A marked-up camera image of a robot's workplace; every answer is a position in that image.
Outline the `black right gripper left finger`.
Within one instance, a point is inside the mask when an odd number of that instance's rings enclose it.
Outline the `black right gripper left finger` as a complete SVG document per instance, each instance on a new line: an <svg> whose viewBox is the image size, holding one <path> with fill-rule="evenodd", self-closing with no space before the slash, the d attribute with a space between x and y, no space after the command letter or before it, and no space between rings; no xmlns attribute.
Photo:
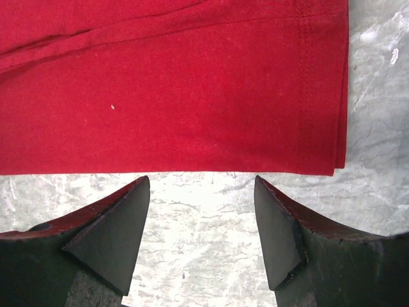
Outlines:
<svg viewBox="0 0 409 307"><path fill-rule="evenodd" d="M2 306L120 306L150 204L144 176L24 232L1 234Z"/></svg>

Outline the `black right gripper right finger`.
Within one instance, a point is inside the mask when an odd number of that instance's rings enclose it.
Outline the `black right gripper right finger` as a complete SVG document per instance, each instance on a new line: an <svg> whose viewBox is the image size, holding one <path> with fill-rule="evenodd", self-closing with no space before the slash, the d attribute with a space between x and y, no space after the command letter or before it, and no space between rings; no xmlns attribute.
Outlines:
<svg viewBox="0 0 409 307"><path fill-rule="evenodd" d="M278 306L407 306L408 234L331 220L256 177L254 206Z"/></svg>

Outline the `red t shirt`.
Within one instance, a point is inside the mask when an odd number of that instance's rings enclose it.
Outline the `red t shirt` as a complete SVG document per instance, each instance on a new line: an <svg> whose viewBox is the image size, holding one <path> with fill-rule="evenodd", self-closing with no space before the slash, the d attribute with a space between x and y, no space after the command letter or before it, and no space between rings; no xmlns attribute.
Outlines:
<svg viewBox="0 0 409 307"><path fill-rule="evenodd" d="M344 167L347 1L2 1L1 173Z"/></svg>

